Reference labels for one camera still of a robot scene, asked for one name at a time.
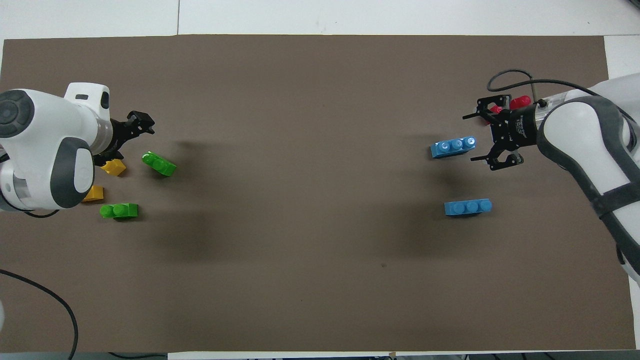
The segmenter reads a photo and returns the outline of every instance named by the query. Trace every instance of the yellow lego brick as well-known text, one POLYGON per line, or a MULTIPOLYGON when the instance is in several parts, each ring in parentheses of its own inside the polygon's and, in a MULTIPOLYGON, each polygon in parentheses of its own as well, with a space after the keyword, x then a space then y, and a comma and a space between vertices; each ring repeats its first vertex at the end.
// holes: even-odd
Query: yellow lego brick
POLYGON ((109 175, 118 176, 120 175, 127 167, 120 161, 119 159, 113 159, 111 161, 107 161, 104 166, 100 167, 109 175))
POLYGON ((101 186, 93 185, 82 202, 104 199, 104 189, 101 186))

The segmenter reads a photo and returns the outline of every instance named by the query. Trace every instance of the cable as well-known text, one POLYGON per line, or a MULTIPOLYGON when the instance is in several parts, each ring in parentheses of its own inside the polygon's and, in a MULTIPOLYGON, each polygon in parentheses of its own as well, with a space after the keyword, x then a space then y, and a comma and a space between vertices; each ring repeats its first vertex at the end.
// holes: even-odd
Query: cable
POLYGON ((125 356, 125 355, 116 354, 114 352, 110 352, 109 354, 115 357, 119 357, 120 359, 146 359, 148 357, 166 357, 166 355, 164 354, 145 354, 145 355, 138 355, 138 356, 125 356))
POLYGON ((52 217, 53 215, 55 215, 57 212, 59 212, 59 210, 54 210, 48 214, 44 214, 44 215, 38 215, 38 214, 34 214, 30 211, 25 211, 24 213, 31 216, 32 218, 48 218, 48 217, 52 217))
MULTIPOLYGON (((596 93, 594 91, 591 91, 591 90, 587 89, 584 86, 576 85, 576 84, 570 83, 568 81, 555 80, 555 79, 532 79, 532 80, 521 81, 519 83, 514 83, 514 84, 511 84, 511 85, 503 86, 503 87, 500 87, 500 88, 492 88, 491 85, 492 85, 493 81, 497 77, 499 77, 500 75, 502 75, 502 74, 498 73, 496 76, 492 77, 491 80, 489 80, 489 82, 486 84, 486 89, 487 90, 489 90, 491 92, 501 92, 501 91, 517 88, 517 87, 524 86, 524 85, 530 85, 530 84, 558 84, 558 85, 564 85, 564 86, 569 86, 570 88, 578 89, 578 90, 580 90, 582 92, 586 92, 587 94, 592 95, 592 96, 604 97, 604 96, 601 96, 600 94, 598 94, 598 93, 596 93)), ((631 120, 632 122, 636 122, 634 120, 634 118, 632 118, 631 115, 629 115, 626 111, 622 110, 618 105, 616 105, 616 107, 618 108, 618 111, 620 111, 620 113, 622 113, 622 115, 624 115, 624 117, 626 117, 627 119, 631 120)))
POLYGON ((60 304, 62 304, 62 306, 67 310, 67 312, 69 313, 69 317, 71 318, 71 322, 74 325, 74 344, 71 347, 71 351, 69 352, 69 357, 67 358, 68 360, 71 360, 74 358, 74 354, 76 353, 76 348, 78 346, 78 322, 76 321, 76 316, 74 315, 73 310, 71 310, 71 307, 69 306, 69 304, 67 304, 66 301, 64 301, 63 298, 61 298, 58 294, 56 294, 55 292, 47 289, 45 286, 42 286, 40 284, 38 284, 37 282, 27 279, 24 276, 20 276, 18 274, 14 274, 12 272, 9 272, 7 270, 3 270, 0 269, 0 274, 6 275, 8 277, 13 277, 16 280, 20 280, 22 282, 26 282, 27 284, 38 288, 44 292, 46 292, 47 294, 49 294, 52 298, 56 299, 60 304))
MULTIPOLYGON (((533 75, 531 75, 530 72, 523 70, 523 69, 506 69, 503 71, 500 71, 499 73, 497 73, 496 75, 494 75, 491 80, 489 80, 489 83, 487 84, 487 90, 489 90, 489 85, 491 85, 491 83, 493 83, 494 80, 496 80, 497 78, 499 78, 500 76, 508 73, 508 72, 519 72, 521 74, 525 74, 529 80, 533 80, 533 75)), ((538 101, 538 92, 536 91, 536 86, 534 85, 534 83, 531 83, 531 96, 533 96, 533 101, 536 102, 538 101)))
POLYGON ((32 213, 33 210, 24 210, 24 209, 20 209, 20 208, 16 208, 15 206, 13 206, 11 204, 11 202, 9 202, 9 200, 6 199, 6 197, 4 196, 4 194, 2 193, 2 191, 0 190, 0 197, 4 200, 4 203, 11 206, 14 210, 16 211, 20 211, 21 213, 25 213, 28 216, 32 217, 32 218, 48 218, 48 217, 52 217, 53 215, 57 214, 59 212, 59 210, 54 210, 48 214, 44 214, 44 215, 38 215, 38 214, 34 214, 32 213))

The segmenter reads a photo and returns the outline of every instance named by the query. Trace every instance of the black strap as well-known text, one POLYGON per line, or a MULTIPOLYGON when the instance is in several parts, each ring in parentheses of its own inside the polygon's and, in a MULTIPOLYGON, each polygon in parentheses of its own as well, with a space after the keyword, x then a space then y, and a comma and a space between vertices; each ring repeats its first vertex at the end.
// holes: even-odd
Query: black strap
POLYGON ((603 195, 591 199, 591 206, 598 214, 598 218, 602 218, 603 215, 636 201, 640 201, 640 182, 624 184, 609 190, 603 195))

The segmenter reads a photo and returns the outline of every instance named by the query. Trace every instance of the brown mat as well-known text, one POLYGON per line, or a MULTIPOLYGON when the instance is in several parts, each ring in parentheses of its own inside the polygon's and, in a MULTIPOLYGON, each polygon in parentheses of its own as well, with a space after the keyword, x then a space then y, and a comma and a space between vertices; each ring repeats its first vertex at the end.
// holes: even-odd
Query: brown mat
MULTIPOLYGON (((157 133, 125 145, 122 177, 97 168, 138 219, 3 213, 0 265, 68 300, 81 351, 632 348, 627 276, 570 175, 535 147, 509 170, 468 160, 490 132, 461 116, 508 67, 607 77, 602 37, 8 40, 0 90, 103 83, 112 117, 157 133), (466 135, 470 154, 426 156, 466 135), (491 213, 444 215, 483 197, 491 213)), ((6 278, 0 299, 0 351, 69 348, 55 301, 6 278)))

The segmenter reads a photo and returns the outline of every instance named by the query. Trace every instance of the table surface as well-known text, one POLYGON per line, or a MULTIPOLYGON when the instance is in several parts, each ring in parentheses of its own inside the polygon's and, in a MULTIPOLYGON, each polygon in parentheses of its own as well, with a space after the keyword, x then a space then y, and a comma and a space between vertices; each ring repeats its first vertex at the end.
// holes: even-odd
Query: table surface
MULTIPOLYGON (((50 37, 113 37, 174 35, 177 33, 415 33, 415 34, 499 34, 499 35, 606 35, 605 49, 609 76, 615 77, 640 71, 640 13, 624 0, 607 3, 600 1, 545 1, 539 4, 552 11, 545 16, 532 17, 529 9, 518 2, 507 2, 495 8, 509 9, 509 18, 518 24, 504 26, 498 21, 477 21, 482 13, 494 15, 484 1, 464 3, 439 1, 405 1, 393 11, 386 4, 397 1, 381 1, 371 8, 356 2, 339 1, 264 1, 260 11, 255 4, 240 1, 195 0, 164 1, 102 1, 87 0, 81 3, 56 3, 23 0, 0 0, 0 40, 4 38, 50 37), (95 16, 99 9, 100 16, 95 16), (49 16, 52 12, 63 14, 64 26, 49 16), (448 16, 433 16, 446 13, 448 16), (613 12, 616 16, 602 16, 613 12), (431 16, 429 21, 408 22, 414 14, 431 16), (349 24, 358 24, 357 28, 349 24)), ((634 306, 638 301, 638 289, 631 284, 634 306)), ((636 328, 640 322, 636 318, 636 328)), ((228 357, 230 354, 213 354, 211 357, 228 357)))
MULTIPOLYGON (((98 205, 82 204, 45 220, 6 214, 12 221, 0 225, 0 262, 73 305, 80 350, 633 347, 626 275, 567 173, 535 148, 502 172, 426 151, 461 135, 477 136, 476 154, 488 150, 482 122, 460 117, 499 69, 606 79, 602 37, 219 35, 5 47, 3 90, 108 83, 112 117, 135 109, 157 121, 155 135, 123 148, 125 176, 96 177, 106 202, 138 203, 139 218, 103 220, 98 205), (142 164, 147 150, 176 162, 174 176, 142 164), (443 214, 445 201, 484 197, 491 213, 443 214)), ((33 312, 49 299, 0 282, 13 314, 0 346, 63 350, 68 334, 51 334, 33 312)))

